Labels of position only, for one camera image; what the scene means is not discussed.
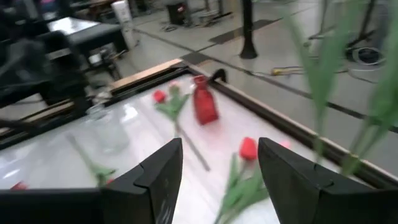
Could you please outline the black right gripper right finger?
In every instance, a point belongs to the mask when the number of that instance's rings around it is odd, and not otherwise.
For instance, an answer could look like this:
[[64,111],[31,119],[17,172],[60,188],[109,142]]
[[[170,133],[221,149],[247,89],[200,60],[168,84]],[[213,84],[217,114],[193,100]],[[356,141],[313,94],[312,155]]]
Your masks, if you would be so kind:
[[398,189],[373,189],[269,138],[257,152],[280,224],[398,224]]

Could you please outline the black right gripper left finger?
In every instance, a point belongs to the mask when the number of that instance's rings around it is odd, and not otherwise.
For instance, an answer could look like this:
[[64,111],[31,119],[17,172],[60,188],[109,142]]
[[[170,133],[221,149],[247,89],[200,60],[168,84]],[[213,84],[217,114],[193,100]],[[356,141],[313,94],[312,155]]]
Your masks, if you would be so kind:
[[182,139],[174,138],[101,189],[104,224],[172,224],[182,180]]

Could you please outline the red artificial tulip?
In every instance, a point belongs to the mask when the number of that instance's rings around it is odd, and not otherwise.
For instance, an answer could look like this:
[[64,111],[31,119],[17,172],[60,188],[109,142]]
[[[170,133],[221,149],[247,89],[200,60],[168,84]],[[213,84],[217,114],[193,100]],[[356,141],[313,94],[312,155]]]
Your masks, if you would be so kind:
[[93,161],[86,151],[79,145],[73,135],[67,134],[67,139],[76,152],[80,155],[92,176],[96,179],[96,184],[98,187],[102,187],[113,181],[112,175],[117,171],[116,169],[102,166],[101,164]]
[[229,176],[213,224],[230,224],[245,209],[269,198],[257,159],[257,142],[245,137],[231,156]]
[[164,114],[171,122],[174,124],[175,137],[183,137],[187,144],[190,146],[192,152],[197,157],[198,161],[201,163],[203,168],[209,172],[210,166],[207,161],[203,157],[203,155],[199,152],[197,147],[194,145],[191,138],[188,134],[183,130],[181,125],[179,124],[178,118],[180,113],[185,106],[185,103],[190,97],[190,94],[181,94],[179,90],[170,91],[170,99],[167,98],[167,95],[162,90],[156,90],[153,94],[153,98],[155,100],[155,108],[157,111],[160,111]]

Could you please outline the clear glass vase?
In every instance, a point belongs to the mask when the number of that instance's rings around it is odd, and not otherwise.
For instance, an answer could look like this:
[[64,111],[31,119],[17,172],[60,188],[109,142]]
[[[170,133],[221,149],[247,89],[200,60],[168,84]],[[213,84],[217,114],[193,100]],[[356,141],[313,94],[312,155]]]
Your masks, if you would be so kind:
[[124,150],[129,145],[129,137],[119,117],[104,104],[93,105],[86,111],[87,125],[105,153]]

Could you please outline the red glass vase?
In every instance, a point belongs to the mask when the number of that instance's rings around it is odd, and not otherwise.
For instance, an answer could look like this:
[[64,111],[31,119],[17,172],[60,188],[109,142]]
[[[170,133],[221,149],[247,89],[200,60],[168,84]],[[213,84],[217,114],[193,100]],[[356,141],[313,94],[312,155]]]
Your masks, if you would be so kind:
[[218,110],[213,95],[209,91],[207,77],[198,75],[193,78],[195,89],[193,91],[193,106],[195,116],[200,125],[216,121]]

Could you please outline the pink artificial tulip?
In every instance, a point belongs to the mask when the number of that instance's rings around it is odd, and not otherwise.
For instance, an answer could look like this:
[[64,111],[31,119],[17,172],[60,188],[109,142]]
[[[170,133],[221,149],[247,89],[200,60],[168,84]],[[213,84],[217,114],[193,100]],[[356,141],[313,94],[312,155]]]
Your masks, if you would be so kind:
[[178,120],[179,114],[189,98],[189,94],[183,94],[180,85],[174,81],[169,86],[169,101],[168,106],[173,121]]
[[316,59],[312,58],[308,49],[304,47],[302,30],[292,18],[289,8],[282,6],[279,9],[295,45],[297,57],[304,69],[312,97],[315,118],[313,149],[316,152],[315,162],[317,164],[320,163],[323,156],[324,119],[328,99],[333,91],[335,73],[341,67],[350,32],[362,5],[363,0],[343,1],[341,13],[333,33],[322,40],[321,51]]

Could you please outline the black table clamp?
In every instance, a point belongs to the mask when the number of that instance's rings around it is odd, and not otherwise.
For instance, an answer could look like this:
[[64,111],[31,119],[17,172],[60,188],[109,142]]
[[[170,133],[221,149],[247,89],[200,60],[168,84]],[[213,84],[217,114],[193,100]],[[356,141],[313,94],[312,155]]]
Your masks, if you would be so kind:
[[228,75],[225,69],[217,69],[210,77],[210,82],[214,83],[217,80],[221,80],[224,83],[228,82]]

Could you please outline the black floor stand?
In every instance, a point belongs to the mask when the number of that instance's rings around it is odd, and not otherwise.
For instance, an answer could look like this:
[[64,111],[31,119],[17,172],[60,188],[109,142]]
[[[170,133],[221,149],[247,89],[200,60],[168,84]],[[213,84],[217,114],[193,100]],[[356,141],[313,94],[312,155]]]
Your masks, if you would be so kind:
[[252,0],[241,0],[243,10],[243,49],[240,57],[243,59],[254,59],[257,57],[257,52],[253,43],[253,7]]

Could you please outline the white cylinder appliance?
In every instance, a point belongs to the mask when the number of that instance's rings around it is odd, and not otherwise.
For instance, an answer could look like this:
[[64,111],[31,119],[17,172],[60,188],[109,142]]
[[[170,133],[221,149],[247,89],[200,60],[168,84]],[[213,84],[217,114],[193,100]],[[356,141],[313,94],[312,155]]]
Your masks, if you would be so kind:
[[134,31],[131,8],[128,0],[119,0],[111,4],[113,11],[121,25],[122,35],[129,50],[133,50],[139,44],[139,36]]

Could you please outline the black speaker box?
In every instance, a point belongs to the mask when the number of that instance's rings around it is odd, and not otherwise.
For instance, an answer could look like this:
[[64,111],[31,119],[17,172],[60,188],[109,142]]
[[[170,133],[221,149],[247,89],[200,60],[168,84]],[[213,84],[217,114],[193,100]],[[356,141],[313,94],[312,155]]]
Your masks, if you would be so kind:
[[186,22],[186,5],[184,2],[175,2],[166,5],[169,22],[173,25],[183,26]]

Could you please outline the black aluminium table frame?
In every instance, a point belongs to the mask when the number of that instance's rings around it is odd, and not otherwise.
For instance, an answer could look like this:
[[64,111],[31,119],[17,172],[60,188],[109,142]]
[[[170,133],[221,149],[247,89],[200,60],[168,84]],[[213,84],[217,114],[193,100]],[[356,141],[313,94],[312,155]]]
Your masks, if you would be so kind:
[[[138,94],[140,91],[146,91],[149,88],[180,77],[184,72],[196,75],[199,71],[194,66],[175,59],[131,77],[118,80],[112,85],[114,96],[110,99],[108,105],[113,105]],[[237,88],[228,82],[224,83],[221,80],[217,80],[214,83],[210,82],[210,86],[305,146],[309,148],[313,147],[315,133],[306,126],[296,123],[270,106],[239,92]],[[0,119],[0,124],[7,128],[7,131],[0,133],[0,150],[81,118],[82,114],[74,110],[75,105],[73,102],[67,100],[20,120]],[[398,177],[371,162],[362,161],[355,172],[355,176],[377,189],[398,189]]]

